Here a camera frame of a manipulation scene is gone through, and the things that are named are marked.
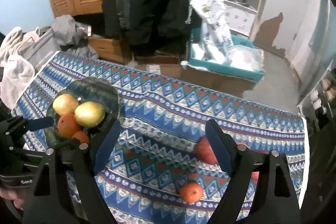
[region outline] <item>red apple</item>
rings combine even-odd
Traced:
[[[257,150],[256,152],[258,152],[258,153],[263,153],[263,154],[268,154],[268,152],[267,152],[267,151],[264,151],[264,150]]]
[[[212,151],[212,148],[206,136],[204,136],[200,140],[194,152],[196,154],[196,158],[203,161],[206,164],[217,164],[218,163],[216,156],[214,152]]]
[[[258,181],[259,172],[252,172],[251,179]]]

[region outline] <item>table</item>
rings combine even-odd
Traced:
[[[122,132],[105,170],[96,176],[118,222],[205,224],[209,220],[229,181],[219,166],[198,161],[193,153],[210,118],[251,150],[286,153],[302,203],[309,146],[305,120],[293,113],[162,75],[58,52],[26,88],[11,114],[44,117],[60,90],[87,76],[107,79],[121,98]],[[30,149],[47,148],[43,130],[27,132],[24,138]],[[68,180],[71,195],[80,201],[70,175]],[[203,187],[199,202],[186,204],[179,198],[178,190],[187,181]],[[255,188],[251,180],[238,219],[248,215]]]

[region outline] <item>white towel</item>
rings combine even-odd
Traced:
[[[0,65],[4,67],[7,63],[8,57],[17,52],[17,49],[22,45],[22,30],[20,27],[12,29],[6,35],[0,46]]]
[[[14,107],[34,76],[33,65],[22,56],[10,55],[8,57],[0,83],[0,98],[9,109]]]

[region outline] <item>orange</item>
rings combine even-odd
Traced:
[[[237,143],[237,145],[238,145],[238,144],[245,145],[248,149],[250,149],[249,146],[248,146],[246,143]]]
[[[63,138],[70,139],[77,131],[80,131],[82,128],[76,122],[75,115],[72,113],[67,113],[58,120],[57,129]]]
[[[202,186],[196,182],[186,183],[180,188],[180,197],[187,203],[199,201],[202,196]]]
[[[89,143],[90,139],[88,137],[88,135],[84,132],[84,131],[77,131],[72,138],[76,138],[78,140],[80,140],[81,143]]]
[[[256,152],[258,152],[258,153],[262,153],[262,154],[268,154],[268,152],[267,152],[267,151],[264,151],[264,150],[257,150]]]

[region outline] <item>finger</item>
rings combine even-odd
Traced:
[[[14,200],[14,206],[20,210],[23,211],[23,207],[25,205],[25,201],[24,199],[17,199],[17,200]]]
[[[17,193],[13,190],[6,190],[3,188],[0,188],[0,197],[4,199],[9,199],[9,200],[15,200],[18,198]]]
[[[16,192],[19,199],[26,199],[29,193],[29,188],[19,188]]]

